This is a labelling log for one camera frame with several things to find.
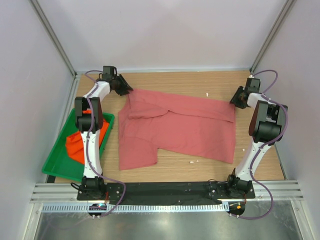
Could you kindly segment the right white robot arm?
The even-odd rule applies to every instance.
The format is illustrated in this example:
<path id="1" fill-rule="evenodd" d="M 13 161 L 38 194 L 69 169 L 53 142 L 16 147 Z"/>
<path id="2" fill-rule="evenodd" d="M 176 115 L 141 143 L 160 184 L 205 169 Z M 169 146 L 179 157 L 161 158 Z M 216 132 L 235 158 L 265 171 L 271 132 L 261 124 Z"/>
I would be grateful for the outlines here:
<path id="1" fill-rule="evenodd" d="M 231 198 L 253 191 L 255 172 L 266 152 L 282 139 L 288 126 L 288 106 L 277 103 L 256 87 L 239 86 L 230 100 L 240 109 L 254 109 L 248 134 L 251 142 L 240 164 L 227 178 L 225 192 Z"/>

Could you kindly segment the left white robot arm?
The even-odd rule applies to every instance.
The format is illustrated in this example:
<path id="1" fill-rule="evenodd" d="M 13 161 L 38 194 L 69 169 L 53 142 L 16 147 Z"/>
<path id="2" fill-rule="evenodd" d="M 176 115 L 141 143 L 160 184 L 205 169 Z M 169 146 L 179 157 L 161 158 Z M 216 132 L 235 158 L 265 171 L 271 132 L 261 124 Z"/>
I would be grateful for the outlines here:
<path id="1" fill-rule="evenodd" d="M 84 151 L 84 171 L 77 187 L 77 199 L 101 200 L 107 195 L 106 177 L 100 163 L 99 138 L 104 116 L 101 101 L 111 92 L 127 95 L 132 87 L 121 74 L 100 73 L 93 88 L 84 96 L 74 100 L 75 126 L 80 131 Z"/>

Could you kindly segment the pink t shirt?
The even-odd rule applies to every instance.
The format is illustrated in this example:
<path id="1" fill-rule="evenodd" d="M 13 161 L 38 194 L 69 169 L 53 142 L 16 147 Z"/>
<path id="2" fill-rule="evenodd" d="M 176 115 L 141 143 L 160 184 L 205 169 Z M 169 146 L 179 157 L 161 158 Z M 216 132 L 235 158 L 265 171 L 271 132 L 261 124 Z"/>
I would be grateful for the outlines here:
<path id="1" fill-rule="evenodd" d="M 227 101 L 135 89 L 118 112 L 118 167 L 155 165 L 158 150 L 232 164 L 235 106 Z"/>

